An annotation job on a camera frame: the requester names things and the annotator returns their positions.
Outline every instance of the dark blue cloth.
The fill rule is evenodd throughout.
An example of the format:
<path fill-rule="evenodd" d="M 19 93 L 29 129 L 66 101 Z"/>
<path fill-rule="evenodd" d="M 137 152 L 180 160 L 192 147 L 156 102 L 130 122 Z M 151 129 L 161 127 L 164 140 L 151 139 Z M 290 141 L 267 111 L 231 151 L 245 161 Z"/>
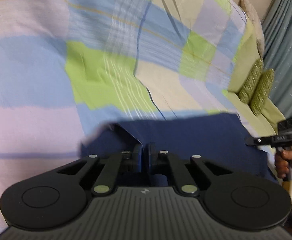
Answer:
<path fill-rule="evenodd" d="M 250 134 L 238 116 L 227 113 L 171 121 L 120 122 L 83 147 L 82 155 L 107 156 L 121 150 L 132 151 L 138 142 L 144 149 L 154 142 L 158 151 L 174 152 L 182 159 L 198 154 L 232 170 L 275 181 L 267 167 L 267 154 L 246 146 L 247 136 Z"/>

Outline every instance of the circular pad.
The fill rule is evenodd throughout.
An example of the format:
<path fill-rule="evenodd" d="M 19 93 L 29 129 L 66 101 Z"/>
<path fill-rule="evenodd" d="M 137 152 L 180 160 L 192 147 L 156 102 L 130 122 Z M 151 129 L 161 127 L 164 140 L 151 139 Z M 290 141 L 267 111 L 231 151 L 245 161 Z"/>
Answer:
<path fill-rule="evenodd" d="M 269 201 L 269 196 L 265 190 L 250 186 L 235 189 L 231 193 L 231 198 L 236 204 L 247 208 L 262 207 Z"/>
<path fill-rule="evenodd" d="M 34 187 L 28 189 L 22 196 L 23 202 L 35 208 L 48 207 L 56 203 L 59 192 L 52 187 Z"/>
<path fill-rule="evenodd" d="M 0 210 L 9 225 L 23 229 L 54 228 L 77 217 L 86 206 L 78 182 L 50 173 L 18 182 L 0 198 Z"/>
<path fill-rule="evenodd" d="M 290 196 L 280 185 L 245 173 L 216 176 L 204 202 L 219 222 L 249 231 L 282 225 L 291 210 Z"/>

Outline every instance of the beige pillow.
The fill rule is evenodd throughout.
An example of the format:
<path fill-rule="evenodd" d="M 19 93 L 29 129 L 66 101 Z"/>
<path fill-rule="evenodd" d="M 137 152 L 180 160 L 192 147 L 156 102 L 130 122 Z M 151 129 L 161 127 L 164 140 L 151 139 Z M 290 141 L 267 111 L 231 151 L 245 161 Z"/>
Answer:
<path fill-rule="evenodd" d="M 285 120 L 284 115 L 281 111 L 270 101 L 269 98 L 266 98 L 264 108 L 262 109 L 262 115 L 265 116 L 267 121 L 273 127 L 274 131 L 278 134 L 277 123 Z"/>
<path fill-rule="evenodd" d="M 254 25 L 257 40 L 257 49 L 259 55 L 263 57 L 265 50 L 265 37 L 258 14 L 254 6 L 248 0 L 240 0 L 239 6 L 243 9 L 243 11 L 246 13 L 248 18 L 252 21 Z"/>

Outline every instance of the handle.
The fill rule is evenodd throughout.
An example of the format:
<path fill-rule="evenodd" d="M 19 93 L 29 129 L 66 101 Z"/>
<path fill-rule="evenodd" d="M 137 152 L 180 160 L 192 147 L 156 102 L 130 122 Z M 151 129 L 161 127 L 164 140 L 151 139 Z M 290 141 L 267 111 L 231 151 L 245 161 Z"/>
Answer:
<path fill-rule="evenodd" d="M 280 154 L 283 151 L 283 148 L 278 147 L 278 148 L 276 148 L 276 151 L 277 151 L 277 153 Z M 291 163 L 291 161 L 288 161 L 288 169 L 289 169 L 289 172 L 288 172 L 288 174 L 286 174 L 286 177 L 283 178 L 283 181 L 291 181 L 292 180 L 292 163 Z"/>

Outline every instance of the pillow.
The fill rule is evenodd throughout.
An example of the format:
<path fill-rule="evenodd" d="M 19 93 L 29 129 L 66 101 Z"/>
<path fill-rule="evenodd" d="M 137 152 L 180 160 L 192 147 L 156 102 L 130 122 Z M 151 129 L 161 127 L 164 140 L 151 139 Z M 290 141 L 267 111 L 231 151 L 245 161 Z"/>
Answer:
<path fill-rule="evenodd" d="M 238 93 L 245 80 L 247 79 L 252 65 L 260 58 L 256 46 L 256 34 L 254 25 L 250 19 L 247 18 L 246 30 L 241 39 L 240 46 L 234 58 L 235 67 L 230 77 L 230 83 L 227 90 L 229 92 Z"/>
<path fill-rule="evenodd" d="M 273 86 L 274 76 L 275 71 L 269 69 L 262 74 L 261 79 L 259 80 L 253 99 L 250 103 L 250 108 L 256 116 L 258 116 L 264 108 L 265 101 L 271 91 L 271 87 Z"/>
<path fill-rule="evenodd" d="M 285 120 L 286 118 L 281 113 L 281 111 L 270 101 L 269 98 L 266 98 L 264 108 L 262 109 L 262 115 L 267 119 L 270 125 L 273 127 L 276 134 L 278 134 L 277 123 Z"/>
<path fill-rule="evenodd" d="M 238 97 L 240 101 L 245 104 L 248 104 L 252 99 L 255 89 L 257 87 L 258 81 L 262 75 L 264 68 L 264 62 L 262 58 L 259 58 L 255 61 L 244 85 L 238 92 Z"/>
<path fill-rule="evenodd" d="M 257 49 L 258 49 L 259 55 L 263 57 L 264 50 L 265 50 L 265 37 L 264 37 L 262 24 L 258 17 L 258 14 L 254 6 L 248 0 L 240 0 L 239 6 L 247 14 L 248 18 L 252 21 L 254 25 L 256 40 L 257 40 Z"/>

